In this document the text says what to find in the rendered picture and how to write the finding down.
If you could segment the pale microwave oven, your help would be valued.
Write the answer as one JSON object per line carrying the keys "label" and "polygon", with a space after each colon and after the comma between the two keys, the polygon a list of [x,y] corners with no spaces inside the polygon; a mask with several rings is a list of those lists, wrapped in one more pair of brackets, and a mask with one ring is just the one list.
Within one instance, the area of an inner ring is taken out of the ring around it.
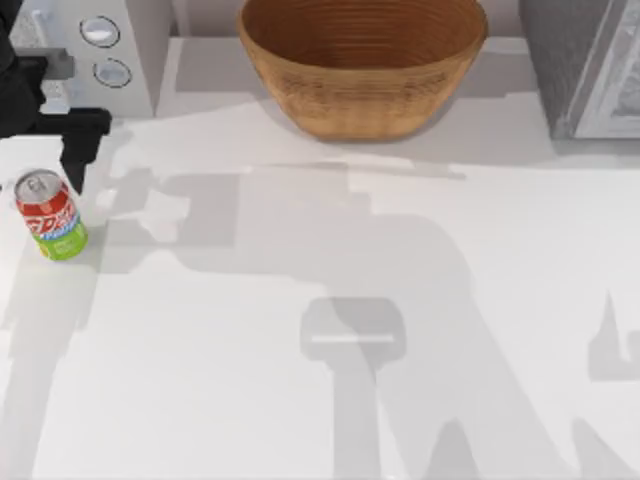
{"label": "pale microwave oven", "polygon": [[[121,37],[112,48],[97,48],[80,34],[83,19],[106,16]],[[115,118],[155,114],[173,22],[171,0],[25,0],[10,34],[14,47],[63,48],[74,59],[75,76],[45,80],[41,111],[62,114],[72,108],[104,108]],[[121,89],[96,81],[93,64],[114,58],[132,72]]]}

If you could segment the red and green can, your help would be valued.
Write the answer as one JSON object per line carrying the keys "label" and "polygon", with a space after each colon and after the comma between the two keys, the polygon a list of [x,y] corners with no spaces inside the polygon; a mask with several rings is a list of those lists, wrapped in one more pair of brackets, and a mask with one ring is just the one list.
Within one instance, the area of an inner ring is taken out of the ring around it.
{"label": "red and green can", "polygon": [[52,261],[79,255],[88,232],[66,182],[54,171],[31,170],[14,185],[16,206],[44,257]]}

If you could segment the brown woven basket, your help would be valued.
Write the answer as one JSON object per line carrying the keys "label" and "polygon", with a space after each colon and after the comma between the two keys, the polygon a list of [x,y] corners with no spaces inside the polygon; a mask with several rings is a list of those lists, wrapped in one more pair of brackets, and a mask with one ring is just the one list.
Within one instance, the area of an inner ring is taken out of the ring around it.
{"label": "brown woven basket", "polygon": [[455,93],[488,19],[479,0],[245,0],[237,29],[300,130],[383,141],[413,134]]}

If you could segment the large round microwave knob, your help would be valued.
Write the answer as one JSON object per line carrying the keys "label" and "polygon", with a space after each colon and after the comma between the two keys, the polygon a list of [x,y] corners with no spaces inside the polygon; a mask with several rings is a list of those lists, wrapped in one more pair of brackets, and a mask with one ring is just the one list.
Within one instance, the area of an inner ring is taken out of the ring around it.
{"label": "large round microwave knob", "polygon": [[118,25],[106,16],[83,19],[79,31],[86,43],[97,48],[112,48],[121,37]]}

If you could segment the small round microwave knob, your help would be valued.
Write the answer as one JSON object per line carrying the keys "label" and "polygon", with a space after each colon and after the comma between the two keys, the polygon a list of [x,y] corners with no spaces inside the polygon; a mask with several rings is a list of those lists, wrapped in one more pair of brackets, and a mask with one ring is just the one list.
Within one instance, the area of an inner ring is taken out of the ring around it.
{"label": "small round microwave knob", "polygon": [[107,58],[93,64],[93,75],[98,83],[111,89],[121,89],[132,81],[130,68],[122,61]]}

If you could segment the pale cabinet door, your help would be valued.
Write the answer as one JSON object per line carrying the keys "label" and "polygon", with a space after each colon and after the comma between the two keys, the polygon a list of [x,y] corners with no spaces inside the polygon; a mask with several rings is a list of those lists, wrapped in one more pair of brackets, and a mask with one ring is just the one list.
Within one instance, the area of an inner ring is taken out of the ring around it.
{"label": "pale cabinet door", "polygon": [[640,139],[640,0],[610,0],[577,106],[577,138]]}

